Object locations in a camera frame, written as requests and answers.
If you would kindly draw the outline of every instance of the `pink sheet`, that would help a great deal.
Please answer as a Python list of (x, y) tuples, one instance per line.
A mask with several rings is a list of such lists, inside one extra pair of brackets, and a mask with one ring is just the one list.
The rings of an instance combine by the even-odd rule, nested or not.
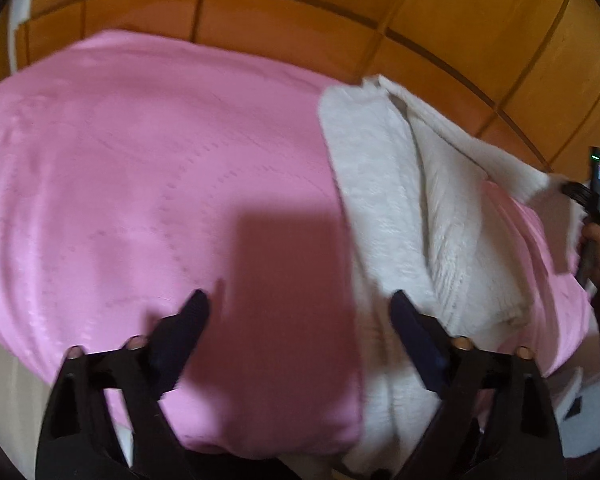
[(184, 445), (348, 449), (349, 248), (316, 114), (332, 83), (129, 32), (1, 83), (0, 342), (51, 383), (67, 347), (117, 348), (203, 288), (208, 328), (162, 404)]
[(500, 352), (527, 346), (538, 368), (548, 376), (571, 357), (589, 330), (589, 297), (572, 274), (557, 274), (538, 215), (513, 200), (493, 182), (483, 185), (509, 228), (532, 303), (528, 323), (507, 340)]

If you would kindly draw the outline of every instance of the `wooden wall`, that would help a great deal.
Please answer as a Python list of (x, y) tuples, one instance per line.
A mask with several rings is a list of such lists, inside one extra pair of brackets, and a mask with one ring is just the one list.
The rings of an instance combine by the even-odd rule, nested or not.
[(104, 28), (284, 60), (346, 82), (383, 73), (472, 135), (571, 178), (600, 146), (593, 0), (33, 0), (20, 66)]

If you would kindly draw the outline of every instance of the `white fleece blanket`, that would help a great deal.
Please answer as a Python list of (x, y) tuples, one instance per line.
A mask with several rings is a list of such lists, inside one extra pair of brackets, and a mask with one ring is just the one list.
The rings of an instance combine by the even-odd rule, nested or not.
[(328, 89), (319, 116), (356, 244), (365, 422), (344, 462), (357, 472), (395, 471), (438, 400), (390, 326), (388, 298), (403, 289), (449, 333), (496, 349), (525, 322), (530, 298), (480, 183), (493, 181), (538, 213), (557, 270), (568, 268), (575, 209), (558, 190), (560, 178), (474, 139), (382, 76)]

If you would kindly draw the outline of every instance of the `black clamp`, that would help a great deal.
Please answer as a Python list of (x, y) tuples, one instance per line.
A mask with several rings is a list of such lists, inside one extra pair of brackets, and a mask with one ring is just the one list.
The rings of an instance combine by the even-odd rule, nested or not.
[[(206, 326), (210, 306), (197, 290), (175, 316), (148, 337), (122, 348), (67, 352), (46, 407), (36, 457), (36, 480), (299, 480), (279, 460), (246, 460), (184, 449), (158, 405), (173, 390)], [(122, 391), (133, 426), (127, 465), (113, 427), (106, 388)]]
[[(403, 291), (392, 297), (390, 316), (425, 387), (442, 400), (396, 479), (566, 478), (551, 400), (531, 350), (498, 354), (451, 338)], [(474, 413), (483, 390), (494, 390), (484, 432)]]

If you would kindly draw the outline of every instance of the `bedding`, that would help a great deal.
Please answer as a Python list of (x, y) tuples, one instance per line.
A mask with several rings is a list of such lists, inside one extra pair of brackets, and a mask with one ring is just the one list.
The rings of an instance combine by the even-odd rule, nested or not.
[(396, 469), (437, 400), (387, 294), (545, 372), (582, 338), (555, 183), (383, 78), (104, 32), (0, 84), (0, 343), (51, 383), (67, 347), (116, 348), (201, 287), (162, 402), (185, 446)]
[(372, 378), (345, 464), (396, 471), (438, 398), (391, 327), (391, 294), (402, 288), (484, 349), (529, 345), (549, 374), (588, 329), (587, 295), (572, 275), (577, 209), (560, 177), (469, 136), (382, 76), (327, 89), (318, 113), (355, 240), (359, 345)]

